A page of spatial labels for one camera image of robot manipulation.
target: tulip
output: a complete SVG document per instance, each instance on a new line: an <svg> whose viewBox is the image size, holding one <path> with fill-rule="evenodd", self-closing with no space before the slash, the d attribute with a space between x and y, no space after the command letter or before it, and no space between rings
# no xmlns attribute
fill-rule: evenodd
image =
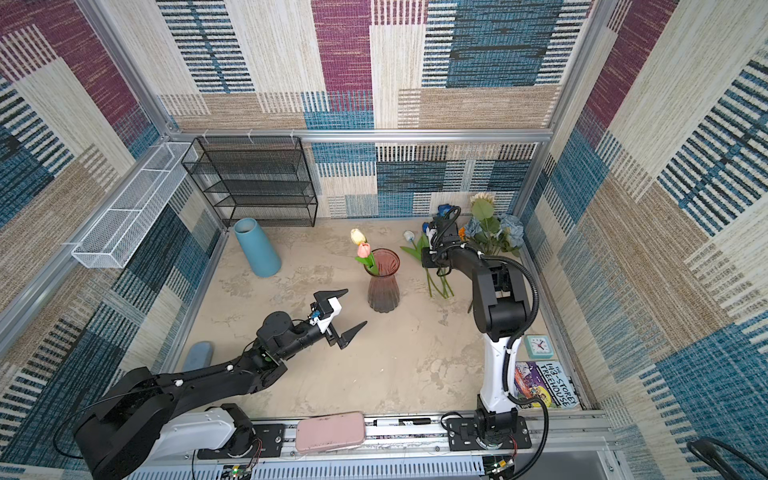
<svg viewBox="0 0 768 480"><path fill-rule="evenodd" d="M371 246L363 242L357 247L357 256L360 258L368 258L371 254Z"/></svg>
<svg viewBox="0 0 768 480"><path fill-rule="evenodd" d="M362 232L360 230L357 230L356 228L353 228L352 231L349 232L349 236L352 237L352 242L354 242L355 245L360 245L361 243L366 242L366 236L363 235Z"/></svg>

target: marker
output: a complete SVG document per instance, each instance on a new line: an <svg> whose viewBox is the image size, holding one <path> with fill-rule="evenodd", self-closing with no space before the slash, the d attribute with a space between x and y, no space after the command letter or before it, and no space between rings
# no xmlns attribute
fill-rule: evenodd
<svg viewBox="0 0 768 480"><path fill-rule="evenodd" d="M373 425L377 427L396 427L403 425L429 425L432 423L430 418L420 419L378 419L373 421Z"/></svg>

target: blue flower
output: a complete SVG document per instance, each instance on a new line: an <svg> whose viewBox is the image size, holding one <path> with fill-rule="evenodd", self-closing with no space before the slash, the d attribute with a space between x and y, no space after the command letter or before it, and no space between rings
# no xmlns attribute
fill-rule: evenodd
<svg viewBox="0 0 768 480"><path fill-rule="evenodd" d="M480 227L480 222L478 222L478 219L474 217L470 218L469 223L464 226L465 235L467 237L474 237L480 232L482 232L482 228Z"/></svg>
<svg viewBox="0 0 768 480"><path fill-rule="evenodd" d="M509 236L509 244L512 248L522 247L525 243L523 241L523 223L515 215L503 214L499 217L499 221L502 224L502 230L504 230Z"/></svg>
<svg viewBox="0 0 768 480"><path fill-rule="evenodd" d="M451 204L438 205L438 207L437 207L437 214L440 217L442 217L446 213L448 213L448 210L451 210L452 208L453 208L453 205L451 205Z"/></svg>

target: clock face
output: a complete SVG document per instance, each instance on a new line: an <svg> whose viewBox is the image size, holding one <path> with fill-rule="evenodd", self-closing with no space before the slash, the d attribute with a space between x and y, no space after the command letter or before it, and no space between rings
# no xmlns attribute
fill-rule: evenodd
<svg viewBox="0 0 768 480"><path fill-rule="evenodd" d="M545 336L529 336L528 342L533 353L552 353L549 339Z"/></svg>

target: purple panel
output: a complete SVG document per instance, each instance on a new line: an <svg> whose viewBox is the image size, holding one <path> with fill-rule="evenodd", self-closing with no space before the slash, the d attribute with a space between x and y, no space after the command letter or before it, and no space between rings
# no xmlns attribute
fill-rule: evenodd
<svg viewBox="0 0 768 480"><path fill-rule="evenodd" d="M312 0L327 91L371 91L371 0Z"/></svg>

